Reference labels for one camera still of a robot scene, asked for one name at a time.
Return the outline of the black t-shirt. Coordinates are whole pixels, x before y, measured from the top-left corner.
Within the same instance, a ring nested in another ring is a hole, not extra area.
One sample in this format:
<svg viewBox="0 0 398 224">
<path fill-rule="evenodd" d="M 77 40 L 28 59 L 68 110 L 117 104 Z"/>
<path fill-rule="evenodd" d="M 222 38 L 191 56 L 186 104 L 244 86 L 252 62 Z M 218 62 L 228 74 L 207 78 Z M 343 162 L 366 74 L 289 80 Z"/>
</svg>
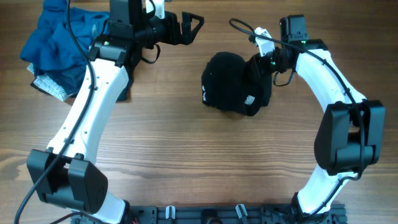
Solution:
<svg viewBox="0 0 398 224">
<path fill-rule="evenodd" d="M 249 79 L 245 76 L 246 62 L 231 52 L 215 54 L 201 76 L 202 103 L 245 116 L 254 116 L 266 107 L 272 94 L 271 75 Z"/>
</svg>

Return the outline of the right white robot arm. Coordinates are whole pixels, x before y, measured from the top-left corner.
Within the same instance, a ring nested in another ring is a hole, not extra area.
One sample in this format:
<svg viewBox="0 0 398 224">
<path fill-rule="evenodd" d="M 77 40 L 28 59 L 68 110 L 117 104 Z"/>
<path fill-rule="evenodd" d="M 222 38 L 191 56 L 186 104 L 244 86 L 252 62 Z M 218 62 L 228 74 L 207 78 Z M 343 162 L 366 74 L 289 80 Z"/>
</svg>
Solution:
<svg viewBox="0 0 398 224">
<path fill-rule="evenodd" d="M 309 38 L 303 15 L 283 17 L 279 24 L 278 41 L 261 27 L 246 33 L 259 48 L 262 69 L 274 75 L 286 70 L 298 74 L 323 110 L 314 142 L 317 166 L 293 203 L 298 218 L 309 220 L 329 212 L 343 186 L 359 180 L 365 168 L 379 160 L 386 110 L 349 83 L 321 39 Z"/>
</svg>

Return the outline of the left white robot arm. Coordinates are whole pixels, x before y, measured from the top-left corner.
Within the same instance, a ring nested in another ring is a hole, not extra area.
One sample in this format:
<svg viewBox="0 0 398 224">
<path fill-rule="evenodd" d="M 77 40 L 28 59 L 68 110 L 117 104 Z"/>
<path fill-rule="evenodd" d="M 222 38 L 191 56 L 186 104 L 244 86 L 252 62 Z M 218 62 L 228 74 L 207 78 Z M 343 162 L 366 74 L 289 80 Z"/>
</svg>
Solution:
<svg viewBox="0 0 398 224">
<path fill-rule="evenodd" d="M 189 45 L 205 20 L 189 12 L 178 18 L 163 1 L 111 1 L 109 6 L 109 32 L 97 36 L 83 54 L 87 72 L 66 120 L 46 150 L 30 152 L 27 168 L 30 194 L 42 202 L 98 223 L 134 223 L 130 204 L 109 192 L 106 176 L 95 165 L 101 135 L 144 59 L 143 49 Z"/>
</svg>

